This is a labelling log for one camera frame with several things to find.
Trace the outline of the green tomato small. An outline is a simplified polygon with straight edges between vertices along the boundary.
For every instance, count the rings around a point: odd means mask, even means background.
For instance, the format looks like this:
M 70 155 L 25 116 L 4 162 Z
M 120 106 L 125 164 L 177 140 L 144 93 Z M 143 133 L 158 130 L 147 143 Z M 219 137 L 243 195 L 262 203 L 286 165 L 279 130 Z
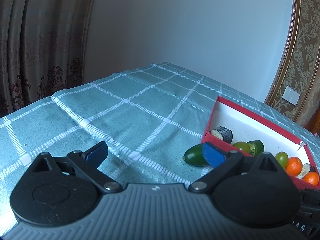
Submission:
M 235 142 L 232 146 L 247 153 L 247 154 L 251 154 L 250 145 L 244 141 Z

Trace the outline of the dark cylinder piece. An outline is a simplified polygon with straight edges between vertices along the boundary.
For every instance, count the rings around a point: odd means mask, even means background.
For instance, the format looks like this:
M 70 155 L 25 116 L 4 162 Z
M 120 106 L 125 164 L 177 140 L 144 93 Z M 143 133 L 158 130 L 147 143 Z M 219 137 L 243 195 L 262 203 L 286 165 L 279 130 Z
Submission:
M 233 140 L 233 132 L 230 129 L 225 128 L 223 126 L 211 129 L 209 132 L 211 135 L 217 137 L 220 140 L 223 140 L 228 144 L 230 144 Z
M 316 168 L 308 163 L 303 164 L 302 170 L 300 174 L 298 175 L 298 178 L 302 179 L 306 174 L 310 172 L 315 172 Z

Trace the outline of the green cucumber end piece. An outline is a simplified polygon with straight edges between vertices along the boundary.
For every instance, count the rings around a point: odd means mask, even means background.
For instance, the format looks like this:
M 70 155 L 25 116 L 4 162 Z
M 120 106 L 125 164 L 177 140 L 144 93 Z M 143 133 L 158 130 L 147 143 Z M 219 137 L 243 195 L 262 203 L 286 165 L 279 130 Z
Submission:
M 209 164 L 203 157 L 203 144 L 197 144 L 189 148 L 183 155 L 183 161 L 191 166 L 204 167 Z

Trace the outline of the green cucumber cut piece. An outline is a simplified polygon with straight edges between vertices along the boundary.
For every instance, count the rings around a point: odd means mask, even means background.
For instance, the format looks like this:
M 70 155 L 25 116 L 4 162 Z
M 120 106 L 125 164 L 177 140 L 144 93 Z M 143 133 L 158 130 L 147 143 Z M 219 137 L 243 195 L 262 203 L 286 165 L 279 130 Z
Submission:
M 264 145 L 260 140 L 252 140 L 247 142 L 251 149 L 251 155 L 257 157 L 259 154 L 264 152 Z

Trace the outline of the orange mandarin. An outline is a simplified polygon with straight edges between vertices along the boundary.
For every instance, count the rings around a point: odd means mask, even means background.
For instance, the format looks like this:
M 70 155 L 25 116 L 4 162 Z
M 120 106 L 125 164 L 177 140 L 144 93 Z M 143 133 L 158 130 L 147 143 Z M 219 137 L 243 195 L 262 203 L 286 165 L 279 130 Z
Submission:
M 319 175 L 317 172 L 309 172 L 303 177 L 303 180 L 309 184 L 317 186 L 319 184 Z
M 288 175 L 298 176 L 303 169 L 303 164 L 298 157 L 291 157 L 288 159 L 287 166 L 285 167 L 285 171 Z

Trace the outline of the red shallow cardboard tray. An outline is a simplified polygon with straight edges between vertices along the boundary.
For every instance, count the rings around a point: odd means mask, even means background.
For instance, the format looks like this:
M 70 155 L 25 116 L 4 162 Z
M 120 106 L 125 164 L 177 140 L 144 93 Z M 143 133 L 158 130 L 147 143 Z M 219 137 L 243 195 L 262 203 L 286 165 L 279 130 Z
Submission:
M 219 126 L 232 131 L 231 143 L 226 143 L 210 134 L 211 129 Z M 224 151 L 230 151 L 234 149 L 232 144 L 235 142 L 253 140 L 260 140 L 264 150 L 273 155 L 283 151 L 289 157 L 298 157 L 303 164 L 308 163 L 316 167 L 306 140 L 301 135 L 296 136 L 259 114 L 218 96 L 201 142 L 209 141 Z

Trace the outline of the green plaid tablecloth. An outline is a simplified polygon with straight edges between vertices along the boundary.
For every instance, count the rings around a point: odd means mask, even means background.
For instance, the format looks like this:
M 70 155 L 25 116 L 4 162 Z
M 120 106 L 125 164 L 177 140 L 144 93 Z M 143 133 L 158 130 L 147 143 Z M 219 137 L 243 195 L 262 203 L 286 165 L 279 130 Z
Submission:
M 120 183 L 184 183 L 208 172 L 182 161 L 198 144 L 218 96 L 302 138 L 315 161 L 319 139 L 270 106 L 170 63 L 115 73 L 55 92 L 1 118 L 1 234 L 16 224 L 9 198 L 41 152 L 54 157 L 108 145 L 100 171 Z

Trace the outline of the ornate wallpaper panel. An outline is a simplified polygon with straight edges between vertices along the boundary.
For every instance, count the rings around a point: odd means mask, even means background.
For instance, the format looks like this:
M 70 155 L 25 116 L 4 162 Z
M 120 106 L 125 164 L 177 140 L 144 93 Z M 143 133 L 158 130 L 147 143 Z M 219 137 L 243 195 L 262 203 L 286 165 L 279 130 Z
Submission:
M 292 0 L 291 20 L 276 77 L 265 103 L 304 127 L 319 108 L 319 0 Z M 286 86 L 300 94 L 282 99 Z

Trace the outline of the patterned brown curtain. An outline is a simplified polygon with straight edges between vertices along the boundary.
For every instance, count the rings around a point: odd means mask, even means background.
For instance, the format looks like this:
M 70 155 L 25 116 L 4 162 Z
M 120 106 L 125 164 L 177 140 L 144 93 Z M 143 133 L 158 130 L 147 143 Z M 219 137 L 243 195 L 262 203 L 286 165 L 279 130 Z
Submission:
M 93 0 L 1 0 L 1 116 L 83 83 Z

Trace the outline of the white wall switch panel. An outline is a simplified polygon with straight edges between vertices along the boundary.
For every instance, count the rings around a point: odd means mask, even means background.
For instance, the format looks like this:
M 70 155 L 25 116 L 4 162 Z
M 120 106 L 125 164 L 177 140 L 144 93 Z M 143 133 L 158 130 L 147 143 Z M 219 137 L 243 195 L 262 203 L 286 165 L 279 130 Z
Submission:
M 286 86 L 282 99 L 296 106 L 299 101 L 300 94 L 289 86 Z

